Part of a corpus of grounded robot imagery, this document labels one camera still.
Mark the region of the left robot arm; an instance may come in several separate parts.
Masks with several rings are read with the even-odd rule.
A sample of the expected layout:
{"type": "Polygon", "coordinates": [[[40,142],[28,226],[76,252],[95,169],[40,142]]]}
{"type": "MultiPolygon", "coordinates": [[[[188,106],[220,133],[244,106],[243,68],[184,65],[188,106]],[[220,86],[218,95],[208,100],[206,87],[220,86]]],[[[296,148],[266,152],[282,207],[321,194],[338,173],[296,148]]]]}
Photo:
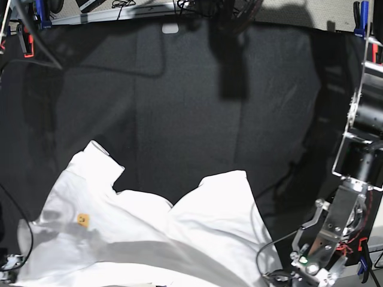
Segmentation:
{"type": "Polygon", "coordinates": [[[341,183],[331,202],[318,199],[315,213],[294,234],[291,270],[275,276],[282,286],[333,286],[351,255],[361,255],[370,274],[367,238],[360,234],[382,191],[382,36],[364,33],[359,88],[347,115],[332,167],[341,183]]]}

